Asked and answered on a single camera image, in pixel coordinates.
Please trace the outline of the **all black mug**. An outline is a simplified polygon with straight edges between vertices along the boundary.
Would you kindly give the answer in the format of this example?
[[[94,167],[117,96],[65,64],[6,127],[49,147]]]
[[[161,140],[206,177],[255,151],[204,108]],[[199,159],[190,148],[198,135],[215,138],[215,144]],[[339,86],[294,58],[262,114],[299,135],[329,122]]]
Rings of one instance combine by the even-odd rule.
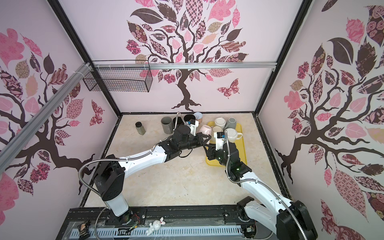
[[[185,122],[190,122],[191,120],[196,120],[196,117],[193,114],[187,114],[184,116]]]

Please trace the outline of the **black mug white base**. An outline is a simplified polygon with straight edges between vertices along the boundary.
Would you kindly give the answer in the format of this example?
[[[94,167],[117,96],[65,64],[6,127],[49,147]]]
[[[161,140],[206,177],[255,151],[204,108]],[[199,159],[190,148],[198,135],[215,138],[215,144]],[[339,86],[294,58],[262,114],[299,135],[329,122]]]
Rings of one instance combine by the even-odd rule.
[[[180,118],[180,117],[175,117],[173,118],[173,126],[174,127],[178,127],[180,125],[184,125],[184,121],[183,121],[183,118]]]

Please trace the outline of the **white ribbed mug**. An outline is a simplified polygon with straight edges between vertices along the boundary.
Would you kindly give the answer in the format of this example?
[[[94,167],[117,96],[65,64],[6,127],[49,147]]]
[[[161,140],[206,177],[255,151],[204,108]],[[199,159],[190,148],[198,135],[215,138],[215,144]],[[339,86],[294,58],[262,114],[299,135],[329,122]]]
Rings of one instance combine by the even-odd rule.
[[[230,143],[234,143],[235,141],[240,140],[243,137],[242,133],[239,133],[238,131],[232,128],[227,128],[225,130],[225,134]]]

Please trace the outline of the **grey mug front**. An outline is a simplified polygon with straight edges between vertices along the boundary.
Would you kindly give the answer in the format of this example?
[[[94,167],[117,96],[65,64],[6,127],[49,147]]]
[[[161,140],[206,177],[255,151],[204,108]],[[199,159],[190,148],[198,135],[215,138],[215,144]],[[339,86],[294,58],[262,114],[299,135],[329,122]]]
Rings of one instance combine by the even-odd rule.
[[[163,131],[167,135],[171,135],[174,132],[173,119],[171,117],[163,117],[161,119]]]

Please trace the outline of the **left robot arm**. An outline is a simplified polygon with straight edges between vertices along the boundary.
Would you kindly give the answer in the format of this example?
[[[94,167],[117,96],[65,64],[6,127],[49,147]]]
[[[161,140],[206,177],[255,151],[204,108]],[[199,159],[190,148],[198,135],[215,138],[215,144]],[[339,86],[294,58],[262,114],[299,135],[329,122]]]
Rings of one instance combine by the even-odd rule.
[[[179,157],[183,150],[206,146],[212,136],[197,133],[198,125],[199,123],[196,121],[191,121],[190,124],[182,121],[181,125],[174,127],[172,135],[160,140],[147,151],[127,157],[93,160],[83,164],[78,171],[79,181],[90,191],[96,193],[116,217],[128,214],[130,207],[122,194],[124,180],[145,168]],[[97,188],[94,189],[84,181],[83,171],[87,166],[98,162],[101,164],[95,173],[94,184]]]

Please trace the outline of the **pink mug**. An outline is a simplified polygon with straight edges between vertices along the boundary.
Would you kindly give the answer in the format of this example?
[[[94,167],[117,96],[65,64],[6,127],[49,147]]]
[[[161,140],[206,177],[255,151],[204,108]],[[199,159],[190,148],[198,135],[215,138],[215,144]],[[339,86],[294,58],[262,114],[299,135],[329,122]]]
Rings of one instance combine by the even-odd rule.
[[[212,136],[212,128],[208,125],[202,125],[198,133],[203,133]]]

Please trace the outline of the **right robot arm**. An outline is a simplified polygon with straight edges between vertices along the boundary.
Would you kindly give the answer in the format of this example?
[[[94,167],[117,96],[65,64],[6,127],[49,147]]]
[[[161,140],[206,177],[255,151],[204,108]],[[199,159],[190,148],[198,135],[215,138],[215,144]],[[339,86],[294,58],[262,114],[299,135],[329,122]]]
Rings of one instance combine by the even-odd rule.
[[[310,213],[301,201],[292,201],[264,183],[252,169],[241,162],[234,143],[224,143],[220,149],[203,145],[209,160],[217,160],[226,167],[229,181],[254,196],[243,200],[240,209],[244,221],[255,220],[268,228],[279,240],[316,240],[318,233]]]

